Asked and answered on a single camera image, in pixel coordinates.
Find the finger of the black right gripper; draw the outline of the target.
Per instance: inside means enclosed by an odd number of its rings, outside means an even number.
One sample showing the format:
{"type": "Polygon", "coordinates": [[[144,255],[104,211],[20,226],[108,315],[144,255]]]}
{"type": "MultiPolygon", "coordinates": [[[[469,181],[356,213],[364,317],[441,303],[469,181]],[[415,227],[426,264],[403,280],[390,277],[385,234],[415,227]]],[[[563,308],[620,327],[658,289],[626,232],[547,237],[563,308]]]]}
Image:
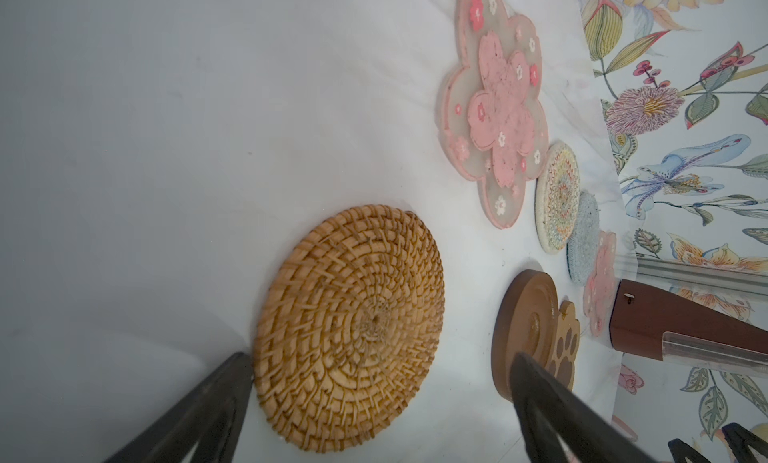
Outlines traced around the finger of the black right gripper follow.
{"type": "Polygon", "coordinates": [[[757,463],[758,455],[767,459],[767,441],[738,423],[722,427],[726,443],[738,463],[757,463]]]}
{"type": "Polygon", "coordinates": [[[674,463],[710,463],[699,451],[681,439],[669,441],[668,449],[674,463]]]}

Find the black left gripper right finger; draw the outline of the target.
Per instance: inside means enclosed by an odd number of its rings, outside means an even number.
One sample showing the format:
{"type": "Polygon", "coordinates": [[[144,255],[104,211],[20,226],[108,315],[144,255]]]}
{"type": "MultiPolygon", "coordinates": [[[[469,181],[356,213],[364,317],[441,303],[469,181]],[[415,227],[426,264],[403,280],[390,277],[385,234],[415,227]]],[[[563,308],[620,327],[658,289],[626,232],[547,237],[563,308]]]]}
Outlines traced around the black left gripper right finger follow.
{"type": "Polygon", "coordinates": [[[509,370],[513,404],[532,462],[650,462],[532,357],[519,353],[509,370]]]}

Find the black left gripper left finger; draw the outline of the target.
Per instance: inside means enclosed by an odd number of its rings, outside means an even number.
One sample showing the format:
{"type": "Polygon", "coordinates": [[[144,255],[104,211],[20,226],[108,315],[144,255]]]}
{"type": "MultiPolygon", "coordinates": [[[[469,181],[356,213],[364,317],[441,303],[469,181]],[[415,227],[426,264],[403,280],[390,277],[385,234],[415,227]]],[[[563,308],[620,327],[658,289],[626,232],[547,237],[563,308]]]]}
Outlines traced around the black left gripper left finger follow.
{"type": "Polygon", "coordinates": [[[230,462],[253,387],[251,357],[236,352],[109,462],[230,462]]]}

